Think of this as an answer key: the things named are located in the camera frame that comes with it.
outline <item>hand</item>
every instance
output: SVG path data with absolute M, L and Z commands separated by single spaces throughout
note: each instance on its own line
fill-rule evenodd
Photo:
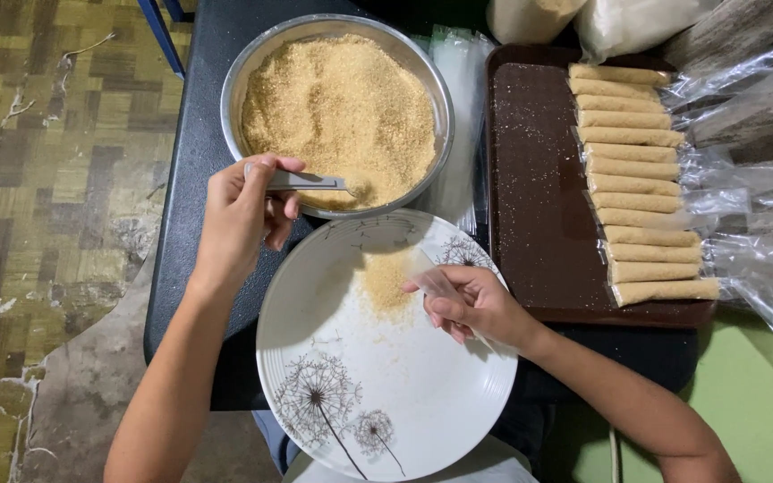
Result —
M 248 163 L 252 168 L 245 179 Z M 267 153 L 237 161 L 210 177 L 202 239 L 190 285 L 209 295 L 233 297 L 255 269 L 262 239 L 265 247 L 282 249 L 300 199 L 293 191 L 268 196 L 267 183 L 276 168 L 297 173 L 305 164 Z
M 459 344 L 472 335 L 472 327 L 522 351 L 545 329 L 514 300 L 493 271 L 457 265 L 441 265 L 440 269 L 467 303 L 425 296 L 423 305 L 435 327 L 442 327 Z M 406 282 L 401 290 L 413 292 L 418 288 Z

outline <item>bowl rim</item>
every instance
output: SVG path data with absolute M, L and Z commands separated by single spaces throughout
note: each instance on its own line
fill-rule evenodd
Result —
M 425 189 L 428 188 L 435 180 L 437 174 L 443 170 L 443 166 L 446 164 L 446 159 L 449 157 L 449 152 L 452 150 L 453 138 L 455 136 L 455 113 L 452 105 L 452 95 L 449 93 L 449 88 L 446 85 L 446 81 L 443 79 L 443 75 L 441 74 L 440 70 L 437 69 L 437 66 L 431 57 L 429 57 L 429 55 L 407 35 L 404 35 L 399 30 L 390 27 L 385 23 L 364 17 L 340 14 L 313 14 L 296 17 L 265 30 L 261 35 L 254 38 L 246 47 L 244 47 L 241 53 L 238 54 L 237 59 L 232 62 L 231 67 L 229 68 L 229 72 L 226 74 L 225 81 L 222 83 L 222 93 L 220 95 L 220 120 L 222 124 L 222 136 L 225 137 L 226 145 L 229 147 L 229 151 L 231 151 L 231 155 L 234 160 L 239 161 L 243 159 L 243 153 L 234 140 L 234 131 L 231 126 L 231 95 L 232 88 L 234 86 L 234 80 L 237 78 L 238 73 L 241 71 L 243 64 L 249 60 L 249 58 L 252 56 L 252 53 L 260 48 L 268 38 L 272 38 L 278 34 L 281 34 L 290 28 L 299 27 L 307 23 L 316 23 L 319 21 L 354 22 L 368 27 L 377 28 L 386 32 L 387 34 L 392 35 L 406 46 L 408 46 L 411 50 L 413 50 L 417 56 L 419 56 L 419 58 L 425 63 L 426 67 L 435 77 L 435 82 L 440 92 L 442 92 L 444 95 L 444 102 L 446 104 L 446 118 L 444 120 L 446 124 L 446 136 L 443 143 L 443 151 L 441 152 L 440 157 L 436 160 L 434 168 L 430 170 L 421 181 L 416 183 L 411 191 L 406 192 L 401 198 L 395 199 L 390 203 L 381 204 L 381 206 L 375 206 L 373 208 L 364 208 L 362 210 L 348 212 L 325 210 L 301 203 L 301 211 L 304 214 L 330 220 L 368 218 L 371 216 L 379 216 L 393 212 L 398 208 L 405 206 L 420 194 L 422 194 L 422 192 L 424 192 Z

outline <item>green floor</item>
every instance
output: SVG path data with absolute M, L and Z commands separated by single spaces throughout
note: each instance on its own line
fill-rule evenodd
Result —
M 692 386 L 683 391 L 714 428 L 746 482 L 773 483 L 773 334 L 751 316 L 723 313 L 704 331 Z M 657 468 L 623 445 L 626 483 L 660 482 Z M 564 407 L 545 445 L 544 474 L 557 483 L 611 481 L 607 423 L 589 407 Z

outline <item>person's left hand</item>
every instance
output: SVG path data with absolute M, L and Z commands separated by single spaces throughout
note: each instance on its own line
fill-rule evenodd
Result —
M 245 177 L 248 163 L 252 168 Z M 305 167 L 297 158 L 267 153 L 237 161 L 210 177 L 190 285 L 210 295 L 233 297 L 255 269 L 262 239 L 265 247 L 282 249 L 300 199 L 293 191 L 273 192 L 268 197 L 267 183 L 277 168 L 298 173 Z

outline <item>white plate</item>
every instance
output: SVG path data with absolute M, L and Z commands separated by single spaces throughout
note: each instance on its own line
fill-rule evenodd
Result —
M 499 276 L 456 226 L 402 209 L 317 229 L 285 259 L 261 307 L 256 358 L 271 410 L 309 456 L 355 478 L 415 479 L 456 462 L 497 421 L 514 382 L 513 352 L 456 344 L 431 325 L 422 294 L 376 319 L 353 266 L 364 252 L 407 244 Z

